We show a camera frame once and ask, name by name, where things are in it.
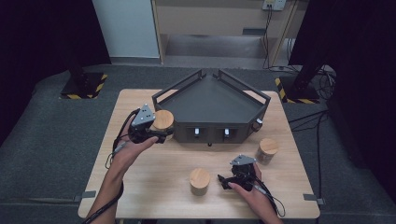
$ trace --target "black box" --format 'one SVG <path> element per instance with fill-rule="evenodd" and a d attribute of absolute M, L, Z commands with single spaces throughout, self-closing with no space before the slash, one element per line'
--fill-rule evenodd
<path fill-rule="evenodd" d="M 255 97 L 244 91 L 254 92 Z M 198 70 L 152 96 L 156 111 L 165 109 L 174 115 L 174 138 L 178 142 L 209 146 L 243 143 L 262 126 L 270 100 L 222 70 L 212 77 Z"/>

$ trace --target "wooden block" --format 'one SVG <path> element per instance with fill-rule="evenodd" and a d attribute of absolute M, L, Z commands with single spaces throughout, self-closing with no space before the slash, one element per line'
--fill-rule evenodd
<path fill-rule="evenodd" d="M 279 146 L 274 139 L 263 138 L 260 141 L 260 146 L 257 149 L 256 159 L 259 163 L 267 165 L 271 159 L 275 156 Z"/>
<path fill-rule="evenodd" d="M 158 130 L 166 130 L 172 127 L 174 122 L 173 114 L 168 110 L 159 110 L 155 112 L 155 120 L 152 124 Z"/>
<path fill-rule="evenodd" d="M 196 196 L 203 196 L 209 186 L 210 173 L 203 168 L 196 168 L 190 173 L 191 193 Z"/>

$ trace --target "black curtain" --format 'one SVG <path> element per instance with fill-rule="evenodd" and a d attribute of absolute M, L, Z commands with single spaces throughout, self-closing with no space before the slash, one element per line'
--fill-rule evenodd
<path fill-rule="evenodd" d="M 0 23 L 1 145 L 39 80 L 110 60 L 91 0 L 0 0 Z"/>
<path fill-rule="evenodd" d="M 306 66 L 316 54 L 334 69 L 336 86 L 329 103 L 337 113 L 334 123 L 347 149 L 360 153 L 352 156 L 361 156 L 396 202 L 394 24 L 396 13 L 389 1 L 311 1 L 290 64 Z M 330 37 L 326 46 L 313 45 L 325 35 Z"/>

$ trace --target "white wall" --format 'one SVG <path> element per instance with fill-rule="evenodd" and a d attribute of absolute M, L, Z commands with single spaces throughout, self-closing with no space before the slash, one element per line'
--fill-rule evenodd
<path fill-rule="evenodd" d="M 160 58 L 150 0 L 92 0 L 110 57 Z"/>

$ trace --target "electrical outlet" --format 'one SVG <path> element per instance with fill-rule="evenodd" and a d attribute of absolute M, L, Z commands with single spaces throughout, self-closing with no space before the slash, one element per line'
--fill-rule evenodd
<path fill-rule="evenodd" d="M 285 7 L 286 0 L 264 0 L 262 4 L 262 10 L 281 11 Z"/>

